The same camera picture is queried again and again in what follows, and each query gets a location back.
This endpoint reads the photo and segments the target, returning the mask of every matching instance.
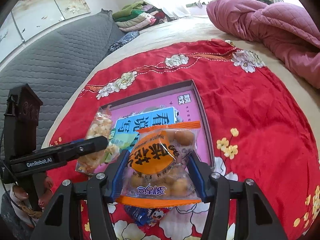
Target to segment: dark patterned pillow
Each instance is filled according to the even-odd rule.
[[[134,40],[136,37],[140,35],[139,31],[128,32],[125,36],[123,36],[119,41],[112,44],[109,48],[109,53],[116,51],[117,49],[121,48],[123,45],[129,43],[130,41]]]

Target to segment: quilted pink blanket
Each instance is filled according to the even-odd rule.
[[[214,0],[207,12],[218,29],[262,42],[292,73],[320,88],[320,32],[304,8],[284,2]]]

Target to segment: orange label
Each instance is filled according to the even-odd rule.
[[[128,164],[137,172],[155,174],[168,167],[177,156],[179,153],[169,144],[167,132],[161,131],[139,140],[132,150]]]

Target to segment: red floral blanket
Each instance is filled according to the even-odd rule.
[[[316,143],[291,94],[253,52],[212,40],[173,44],[126,58],[93,76],[51,144],[84,138],[102,105],[190,79],[198,88],[216,142],[216,171],[233,180],[254,179],[288,238],[297,239],[320,210]],[[56,187],[64,179],[87,179],[74,169],[75,161],[49,175]],[[121,204],[108,207],[120,240],[189,240],[201,236],[209,205],[176,207],[146,233],[137,228]],[[235,207],[231,201],[228,240],[234,237]],[[89,239],[85,202],[82,210],[85,239]]]

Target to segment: beige bed sheet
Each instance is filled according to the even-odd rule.
[[[61,120],[68,113],[73,102],[76,100],[85,84],[99,70],[108,68],[120,60],[140,52],[162,48],[178,42],[191,42],[210,39],[232,40],[237,47],[255,51],[261,57],[268,68],[286,85],[287,89],[293,95],[298,105],[304,112],[316,138],[318,152],[320,153],[319,90],[314,89],[303,79],[291,74],[284,67],[283,63],[276,59],[274,55],[266,47],[264,47],[263,44],[243,41],[230,34],[226,34],[218,30],[211,23],[207,16],[190,16],[169,23],[157,25],[153,28],[148,28],[141,31],[140,36],[131,41],[129,44],[107,56],[99,65],[94,68],[84,83],[66,103],[49,130],[42,147],[49,146],[51,137]]]

